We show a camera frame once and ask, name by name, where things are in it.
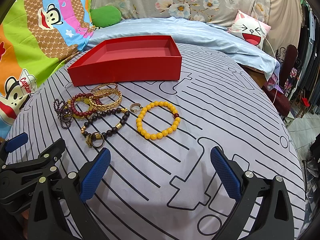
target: star print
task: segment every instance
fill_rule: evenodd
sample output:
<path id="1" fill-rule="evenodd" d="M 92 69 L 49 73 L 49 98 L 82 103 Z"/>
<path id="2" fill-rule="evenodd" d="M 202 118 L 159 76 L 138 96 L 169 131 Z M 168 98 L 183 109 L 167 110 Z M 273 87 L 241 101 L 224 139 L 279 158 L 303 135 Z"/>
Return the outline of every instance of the star print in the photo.
<path id="1" fill-rule="evenodd" d="M 72 31 L 66 30 L 66 35 L 68 35 L 70 38 L 74 35 Z"/>

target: tiled floor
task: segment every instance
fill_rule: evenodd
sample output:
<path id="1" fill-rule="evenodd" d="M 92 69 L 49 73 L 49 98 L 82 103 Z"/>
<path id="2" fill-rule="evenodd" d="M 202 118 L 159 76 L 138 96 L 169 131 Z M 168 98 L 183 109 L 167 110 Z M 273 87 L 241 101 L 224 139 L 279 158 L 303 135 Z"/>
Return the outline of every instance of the tiled floor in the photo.
<path id="1" fill-rule="evenodd" d="M 300 161 L 305 160 L 311 144 L 320 133 L 320 116 L 306 113 L 303 118 L 295 119 L 288 131 Z"/>

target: light blue blanket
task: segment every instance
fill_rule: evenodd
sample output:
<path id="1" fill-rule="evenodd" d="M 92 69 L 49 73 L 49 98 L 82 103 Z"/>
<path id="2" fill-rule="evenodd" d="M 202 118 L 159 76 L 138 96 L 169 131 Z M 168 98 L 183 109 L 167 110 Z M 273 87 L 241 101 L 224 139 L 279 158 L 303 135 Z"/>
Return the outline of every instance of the light blue blanket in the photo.
<path id="1" fill-rule="evenodd" d="M 113 38 L 139 35 L 171 35 L 176 43 L 194 44 L 221 51 L 239 64 L 265 73 L 268 80 L 278 61 L 257 47 L 226 32 L 226 28 L 186 19 L 144 18 L 124 20 L 116 25 L 94 31 L 87 49 Z"/>

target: monkey cartoon print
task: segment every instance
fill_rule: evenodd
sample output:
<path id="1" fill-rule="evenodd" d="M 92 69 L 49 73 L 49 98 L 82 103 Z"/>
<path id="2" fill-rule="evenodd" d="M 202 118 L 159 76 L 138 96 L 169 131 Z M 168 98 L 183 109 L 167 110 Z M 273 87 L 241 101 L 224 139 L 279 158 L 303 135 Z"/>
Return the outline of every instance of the monkey cartoon print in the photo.
<path id="1" fill-rule="evenodd" d="M 44 11 L 43 8 L 38 10 L 38 21 L 39 26 L 43 30 L 53 30 L 52 25 L 61 25 L 63 22 L 61 21 L 60 11 L 55 7 L 53 3 L 48 5 L 47 11 Z"/>

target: green pillow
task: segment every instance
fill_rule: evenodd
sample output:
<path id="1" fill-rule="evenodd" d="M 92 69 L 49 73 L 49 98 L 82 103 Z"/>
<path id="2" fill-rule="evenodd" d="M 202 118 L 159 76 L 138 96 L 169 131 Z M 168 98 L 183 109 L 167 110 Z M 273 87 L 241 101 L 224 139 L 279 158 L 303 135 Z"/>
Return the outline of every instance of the green pillow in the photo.
<path id="1" fill-rule="evenodd" d="M 96 27 L 108 27 L 121 21 L 121 12 L 112 5 L 90 10 L 92 24 Z"/>

